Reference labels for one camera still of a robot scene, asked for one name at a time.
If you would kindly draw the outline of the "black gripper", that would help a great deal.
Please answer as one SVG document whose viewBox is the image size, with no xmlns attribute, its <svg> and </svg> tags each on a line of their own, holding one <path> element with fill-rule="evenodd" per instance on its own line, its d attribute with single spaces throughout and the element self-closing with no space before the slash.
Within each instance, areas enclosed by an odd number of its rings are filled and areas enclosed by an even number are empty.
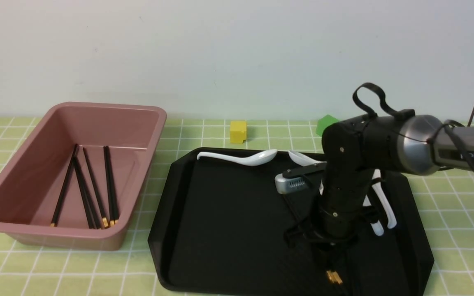
<svg viewBox="0 0 474 296">
<path fill-rule="evenodd" d="M 356 235 L 373 175 L 373 169 L 357 160 L 327 160 L 323 190 L 311 212 L 318 242 L 338 244 Z"/>
</svg>

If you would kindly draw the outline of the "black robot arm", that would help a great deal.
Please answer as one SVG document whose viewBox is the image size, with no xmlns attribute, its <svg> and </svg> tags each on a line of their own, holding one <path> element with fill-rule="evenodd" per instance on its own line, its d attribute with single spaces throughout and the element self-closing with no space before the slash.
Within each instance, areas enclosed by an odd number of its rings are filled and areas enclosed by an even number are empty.
<svg viewBox="0 0 474 296">
<path fill-rule="evenodd" d="M 322 150 L 327 165 L 307 238 L 328 248 L 356 235 L 376 170 L 416 176 L 429 176 L 442 167 L 474 172 L 474 126 L 434 116 L 360 116 L 326 128 Z"/>
</svg>

